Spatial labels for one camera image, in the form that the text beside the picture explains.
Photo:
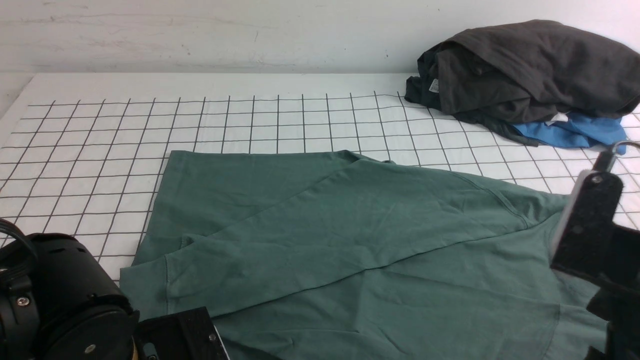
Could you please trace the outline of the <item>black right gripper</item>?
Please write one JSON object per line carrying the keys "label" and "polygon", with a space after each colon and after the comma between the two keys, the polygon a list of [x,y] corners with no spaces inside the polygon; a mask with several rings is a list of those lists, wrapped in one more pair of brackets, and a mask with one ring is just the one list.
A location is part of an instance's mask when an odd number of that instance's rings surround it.
{"label": "black right gripper", "polygon": [[606,321],[605,349],[590,346],[586,360],[640,358],[640,293],[638,285],[604,285],[587,305],[588,312]]}

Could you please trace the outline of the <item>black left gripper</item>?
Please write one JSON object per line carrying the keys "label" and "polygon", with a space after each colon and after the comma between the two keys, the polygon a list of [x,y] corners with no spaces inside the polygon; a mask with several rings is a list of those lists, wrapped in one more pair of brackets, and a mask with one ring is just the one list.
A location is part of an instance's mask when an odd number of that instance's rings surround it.
{"label": "black left gripper", "polygon": [[134,334],[132,336],[131,360],[160,360],[156,344],[160,343],[160,336],[153,334]]}

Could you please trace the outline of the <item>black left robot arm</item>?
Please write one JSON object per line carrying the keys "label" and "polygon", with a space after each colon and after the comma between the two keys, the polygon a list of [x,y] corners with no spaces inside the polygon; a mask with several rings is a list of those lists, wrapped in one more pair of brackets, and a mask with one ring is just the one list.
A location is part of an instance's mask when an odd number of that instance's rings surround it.
{"label": "black left robot arm", "polygon": [[139,319],[75,237],[34,233],[2,249],[3,360],[144,360]]}

